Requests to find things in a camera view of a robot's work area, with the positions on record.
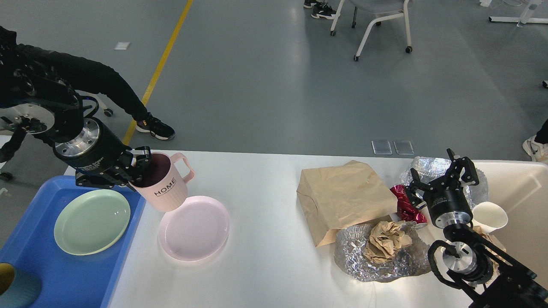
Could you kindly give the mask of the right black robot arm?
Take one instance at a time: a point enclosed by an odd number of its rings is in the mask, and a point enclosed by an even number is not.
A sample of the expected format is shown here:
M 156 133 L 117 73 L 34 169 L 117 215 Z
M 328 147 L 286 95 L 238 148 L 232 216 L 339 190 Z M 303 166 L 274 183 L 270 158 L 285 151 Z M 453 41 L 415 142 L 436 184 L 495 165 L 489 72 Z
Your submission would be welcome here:
M 427 253 L 431 270 L 443 284 L 463 290 L 472 308 L 545 308 L 547 290 L 536 273 L 512 258 L 471 227 L 473 212 L 464 187 L 479 184 L 474 163 L 447 149 L 450 166 L 423 183 L 411 168 L 405 193 L 415 208 L 427 208 L 434 226 L 444 232 Z

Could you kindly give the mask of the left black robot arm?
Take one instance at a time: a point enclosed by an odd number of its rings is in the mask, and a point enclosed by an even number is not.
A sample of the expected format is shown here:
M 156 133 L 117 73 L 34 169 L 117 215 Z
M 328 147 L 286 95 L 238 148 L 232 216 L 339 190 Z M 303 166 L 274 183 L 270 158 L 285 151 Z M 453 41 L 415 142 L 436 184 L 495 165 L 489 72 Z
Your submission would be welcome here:
M 24 60 L 1 44 L 1 129 L 44 138 L 75 169 L 80 187 L 132 187 L 152 162 L 147 146 L 132 149 L 96 117 L 112 111 L 94 94 L 80 95 L 53 68 Z

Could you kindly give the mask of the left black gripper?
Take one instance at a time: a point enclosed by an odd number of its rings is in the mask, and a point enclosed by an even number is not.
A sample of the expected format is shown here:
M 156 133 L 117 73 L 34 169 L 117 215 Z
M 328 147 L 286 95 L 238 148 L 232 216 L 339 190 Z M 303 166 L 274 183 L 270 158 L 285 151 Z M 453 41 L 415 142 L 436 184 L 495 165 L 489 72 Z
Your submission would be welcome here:
M 83 129 L 76 138 L 55 143 L 57 158 L 74 168 L 78 187 L 113 189 L 125 187 L 131 177 L 141 177 L 152 162 L 149 146 L 130 148 L 95 117 L 84 118 Z M 119 159 L 127 158 L 124 171 Z

